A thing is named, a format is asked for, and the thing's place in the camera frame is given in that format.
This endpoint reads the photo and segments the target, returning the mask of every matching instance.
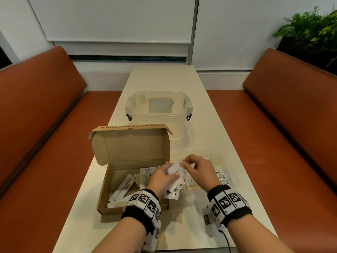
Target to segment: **bench backrest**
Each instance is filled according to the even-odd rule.
[[[62,47],[0,71],[2,190],[27,165],[86,86]]]
[[[268,49],[244,88],[336,185],[337,76]]]

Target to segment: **clear plastic tray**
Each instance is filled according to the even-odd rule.
[[[183,92],[136,92],[129,97],[125,111],[133,124],[164,123],[172,131],[173,138],[181,138],[193,106]]]
[[[218,176],[226,176],[226,178],[221,178],[220,181],[227,181],[232,187],[239,187],[240,180],[230,162],[230,159],[225,151],[221,150],[205,150],[205,151],[191,151],[191,152],[173,152],[171,153],[171,162],[176,162],[177,160],[183,160],[186,156],[190,154],[195,154],[209,159],[216,171],[220,171]],[[195,190],[198,186],[188,186],[187,189]]]

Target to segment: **wristband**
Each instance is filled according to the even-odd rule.
[[[227,227],[232,219],[239,219],[247,214],[252,215],[249,203],[229,185],[218,185],[207,194],[210,204],[208,209],[215,218],[215,224]]]
[[[125,204],[121,218],[133,217],[141,222],[146,234],[153,234],[160,217],[161,207],[158,197],[150,189],[144,189],[134,193]]]

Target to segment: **black cable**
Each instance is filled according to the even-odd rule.
[[[219,230],[219,232],[221,232],[221,233],[225,236],[226,241],[227,241],[228,248],[229,248],[229,250],[230,250],[230,243],[228,242],[228,239],[227,239],[225,233],[224,233],[223,231],[221,231],[221,230]]]

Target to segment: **orange cushion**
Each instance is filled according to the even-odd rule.
[[[0,185],[86,86],[62,47],[0,71]]]
[[[52,252],[121,92],[87,92],[0,200],[1,252]]]
[[[337,252],[337,196],[244,91],[207,92],[279,238]]]
[[[337,76],[268,49],[244,86],[337,185]]]

